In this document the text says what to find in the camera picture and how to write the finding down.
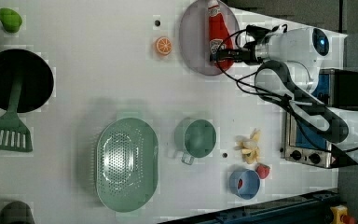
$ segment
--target blue container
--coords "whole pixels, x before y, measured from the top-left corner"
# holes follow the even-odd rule
[[[260,189],[260,176],[256,171],[248,169],[234,171],[229,178],[229,188],[243,199],[252,199]]]

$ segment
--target black frying pan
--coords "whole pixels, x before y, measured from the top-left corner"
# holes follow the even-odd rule
[[[23,73],[18,113],[42,106],[53,92],[54,78],[48,64],[38,55],[24,49],[0,52],[0,108],[7,110],[16,69]]]

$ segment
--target red ketchup bottle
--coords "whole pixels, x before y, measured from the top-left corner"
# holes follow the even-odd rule
[[[208,12],[209,12],[209,46],[211,48],[211,53],[213,56],[214,65],[218,67],[216,62],[216,52],[220,44],[228,36],[228,29],[225,25],[222,13],[220,13],[220,6],[217,0],[209,0],[208,2]],[[226,41],[220,49],[233,49],[231,38]],[[219,61],[220,66],[223,70],[228,70],[234,62],[232,60],[223,60]]]

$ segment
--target plastic colander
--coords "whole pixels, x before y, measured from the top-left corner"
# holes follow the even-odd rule
[[[96,186],[104,205],[130,212],[146,204],[158,183],[158,139],[141,119],[120,119],[102,133]]]

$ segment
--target slotted spatula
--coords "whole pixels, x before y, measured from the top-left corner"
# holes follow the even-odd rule
[[[2,150],[18,152],[33,150],[31,133],[17,115],[22,81],[23,73],[14,72],[7,112],[0,117],[0,149]]]

